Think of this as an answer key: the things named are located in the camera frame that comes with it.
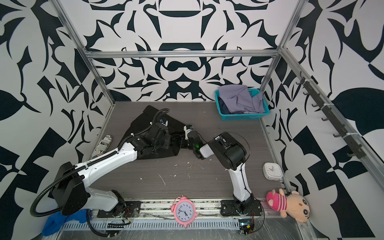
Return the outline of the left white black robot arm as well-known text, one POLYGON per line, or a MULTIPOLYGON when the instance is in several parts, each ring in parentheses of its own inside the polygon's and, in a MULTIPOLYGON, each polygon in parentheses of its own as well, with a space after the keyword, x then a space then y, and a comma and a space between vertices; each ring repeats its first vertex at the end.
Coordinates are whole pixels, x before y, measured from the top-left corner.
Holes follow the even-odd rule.
POLYGON ((168 149, 171 135, 166 123, 160 121, 160 117, 169 111, 167 108, 158 110, 147 128, 127 136, 114 150, 70 166, 63 176, 57 177, 38 194, 30 208, 31 216, 45 217, 57 212, 69 216, 82 209, 101 210, 118 216, 125 208, 124 198, 115 190, 100 191, 92 189, 91 185, 122 165, 146 159, 150 155, 157 156, 159 149, 168 149), (58 208, 40 213, 37 206, 48 192, 52 193, 58 208))

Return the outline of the black skirt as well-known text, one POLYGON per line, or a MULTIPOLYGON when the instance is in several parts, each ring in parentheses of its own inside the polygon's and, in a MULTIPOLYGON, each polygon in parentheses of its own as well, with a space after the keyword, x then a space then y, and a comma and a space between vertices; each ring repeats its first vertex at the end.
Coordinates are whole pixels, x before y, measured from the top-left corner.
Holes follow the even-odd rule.
POLYGON ((138 160, 161 159, 175 157, 181 150, 181 141, 185 136, 183 127, 186 124, 170 117, 165 108, 158 110, 155 107, 147 106, 143 113, 139 115, 130 125, 122 140, 119 142, 118 149, 121 150, 124 144, 130 143, 137 152, 138 160), (168 120, 168 130, 171 135, 170 147, 168 150, 160 149, 157 152, 151 152, 148 148, 148 143, 144 140, 144 133, 154 123, 159 123, 160 118, 168 120))

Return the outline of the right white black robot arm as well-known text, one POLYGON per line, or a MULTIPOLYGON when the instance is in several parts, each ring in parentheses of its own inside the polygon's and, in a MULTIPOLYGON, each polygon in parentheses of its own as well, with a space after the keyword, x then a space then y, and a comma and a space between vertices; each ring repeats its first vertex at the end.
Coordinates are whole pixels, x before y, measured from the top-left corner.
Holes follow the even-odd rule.
POLYGON ((223 132, 209 142, 204 143, 203 138, 197 131, 185 130, 185 139, 182 140, 182 146, 193 151, 194 155, 204 160, 210 156, 216 156, 222 166, 229 171, 233 185, 232 206, 222 204, 221 215, 247 215, 256 207, 256 200, 250 190, 245 162, 248 160, 251 151, 237 141, 230 132, 223 132))

